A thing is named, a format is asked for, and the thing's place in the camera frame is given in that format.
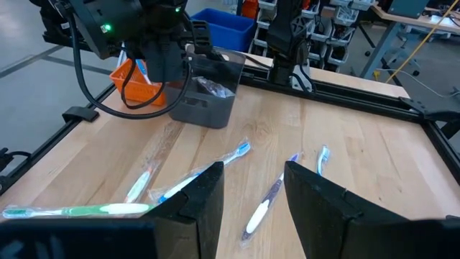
wooden table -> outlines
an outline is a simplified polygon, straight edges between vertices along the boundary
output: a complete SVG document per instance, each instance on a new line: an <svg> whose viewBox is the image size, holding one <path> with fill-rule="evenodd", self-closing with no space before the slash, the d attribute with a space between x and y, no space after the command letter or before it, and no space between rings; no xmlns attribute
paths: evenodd
<svg viewBox="0 0 460 259"><path fill-rule="evenodd" d="M397 86L316 69L311 74L320 81L407 96ZM118 92L104 103L126 111ZM225 169L217 258L305 257L284 189L250 246L241 248L239 239L284 162L302 150L300 164L314 168L322 145L331 149L324 177L356 194L410 219L460 215L460 187L418 124L247 86L240 86L224 129L168 116L129 121L101 112L95 122L81 122L69 133L0 198L0 205L123 202L149 160L159 163L150 188L161 188L232 151L244 137L252 151ZM149 201L147 195L143 200Z"/></svg>
<svg viewBox="0 0 460 259"><path fill-rule="evenodd" d="M440 17L436 19L435 16L428 17L428 16L420 16L418 19L413 19L409 17L401 17L394 14L388 14L387 12L383 11L380 6L374 5L371 6L372 11L374 11L380 18L385 19L387 21L391 21L391 24L385 30L382 38L380 39L379 43L375 47L372 55L367 61L367 64L363 68L360 77L365 79L372 79L372 74L374 73L375 69L379 65L381 59L390 49L393 40L397 37L397 33L400 31L402 24L408 25L415 25L425 28L433 28L438 23ZM452 12L452 15L455 17L460 18L460 14L457 12ZM456 34L460 34L460 27L455 25L453 22L449 20L449 18L445 18L439 28L439 30L446 31L446 32L453 32Z"/></svg>

gray floor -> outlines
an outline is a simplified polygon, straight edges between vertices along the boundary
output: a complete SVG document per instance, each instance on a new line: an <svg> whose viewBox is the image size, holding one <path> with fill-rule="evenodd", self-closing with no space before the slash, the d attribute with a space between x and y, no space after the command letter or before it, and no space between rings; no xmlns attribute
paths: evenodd
<svg viewBox="0 0 460 259"><path fill-rule="evenodd" d="M229 9L222 0L197 0L189 1L187 10L193 15L205 7ZM1 0L0 24L0 148L33 152L64 125L63 112L70 106L84 106L88 102L78 88L73 68L62 64L63 60L65 63L73 59L70 48L43 55L45 58L34 58L55 47L42 40L45 28L36 6L28 0ZM367 31L376 43L383 33L381 29L369 27ZM365 50L370 47L361 32L357 32L350 46L349 62L341 72L349 73L351 66L360 71L367 61ZM97 95L110 84L106 73L114 69L116 59L99 60L87 52L82 52L82 59L83 64L99 69L100 73L85 71L87 84L92 94ZM423 66L421 81L442 94L457 85L456 64L460 60L457 43L432 42L423 47L418 59ZM11 70L24 60L30 64L17 71ZM384 81L385 73L382 75L380 80ZM446 106L460 109L460 99L441 100L407 76L398 77L415 99L430 102L439 109ZM460 136L456 136L454 142L460 147ZM16 159L2 173L8 173L20 162Z"/></svg>

green led light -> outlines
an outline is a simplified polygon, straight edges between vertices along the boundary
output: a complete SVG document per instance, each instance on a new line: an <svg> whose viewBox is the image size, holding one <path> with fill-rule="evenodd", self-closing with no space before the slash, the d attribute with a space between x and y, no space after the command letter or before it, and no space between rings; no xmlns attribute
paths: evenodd
<svg viewBox="0 0 460 259"><path fill-rule="evenodd" d="M107 32L112 30L112 26L110 24L105 24L103 27L107 30Z"/></svg>

yellow cable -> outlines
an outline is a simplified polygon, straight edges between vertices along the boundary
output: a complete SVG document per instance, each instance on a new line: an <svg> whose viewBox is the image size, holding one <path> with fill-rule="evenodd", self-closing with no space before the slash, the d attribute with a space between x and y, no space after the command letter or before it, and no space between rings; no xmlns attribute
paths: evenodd
<svg viewBox="0 0 460 259"><path fill-rule="evenodd" d="M433 29L426 35L425 39L417 46L417 48L410 54L409 58L404 61L404 63L388 78L388 80L385 83L390 82L394 76L396 76L397 73L401 71L401 69L404 68L405 65L409 63L409 60L412 59L412 57L418 52L418 50L422 47L422 45L430 38L430 36L439 28L439 25L441 22L446 18L452 11L452 9L457 5L459 0L455 0L455 2L451 5L451 7L448 8L447 12L444 14L444 16L439 20L439 22L433 27Z"/></svg>

green toothbrush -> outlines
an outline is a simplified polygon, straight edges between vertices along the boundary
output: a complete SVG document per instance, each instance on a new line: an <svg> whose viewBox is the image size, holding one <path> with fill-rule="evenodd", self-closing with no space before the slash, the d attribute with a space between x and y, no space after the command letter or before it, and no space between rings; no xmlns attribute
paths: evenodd
<svg viewBox="0 0 460 259"><path fill-rule="evenodd" d="M60 209L39 209L33 207L8 208L3 211L5 219L29 219L33 217L84 217L104 215L126 215L146 213L153 209L148 204L102 204L74 206Z"/></svg>

